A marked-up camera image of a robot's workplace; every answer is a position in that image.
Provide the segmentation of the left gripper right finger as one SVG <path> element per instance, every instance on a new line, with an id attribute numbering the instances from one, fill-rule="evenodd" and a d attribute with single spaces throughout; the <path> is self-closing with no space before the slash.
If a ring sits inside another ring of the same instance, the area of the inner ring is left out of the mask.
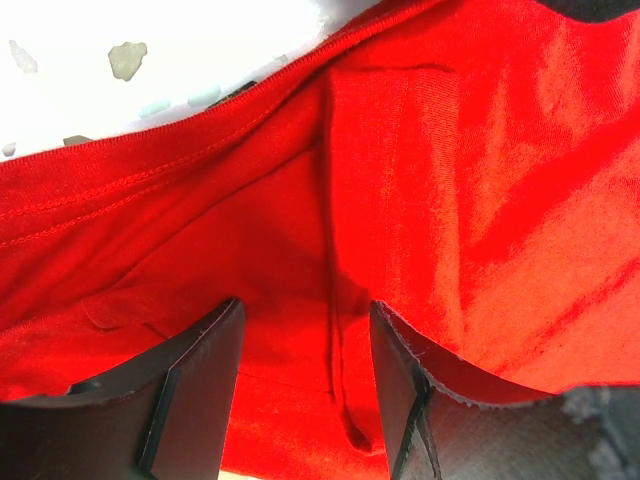
<path id="1" fill-rule="evenodd" d="M 636 479 L 639 389 L 526 388 L 370 307 L 375 382 L 394 479 Z"/>

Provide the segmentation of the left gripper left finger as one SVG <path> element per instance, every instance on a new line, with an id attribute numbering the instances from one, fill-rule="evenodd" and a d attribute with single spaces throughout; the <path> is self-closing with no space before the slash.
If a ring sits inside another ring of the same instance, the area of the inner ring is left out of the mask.
<path id="1" fill-rule="evenodd" d="M 2 478 L 217 478 L 244 326 L 230 299 L 62 396 L 2 403 Z"/>

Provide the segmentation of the red t shirt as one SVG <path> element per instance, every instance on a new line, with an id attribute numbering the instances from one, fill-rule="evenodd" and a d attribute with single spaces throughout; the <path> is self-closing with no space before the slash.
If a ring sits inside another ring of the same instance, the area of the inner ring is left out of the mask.
<path id="1" fill-rule="evenodd" d="M 384 1 L 190 119 L 1 167 L 1 397 L 68 387 L 229 297 L 223 464 L 383 479 L 382 300 L 545 392 L 639 380 L 639 15 Z"/>

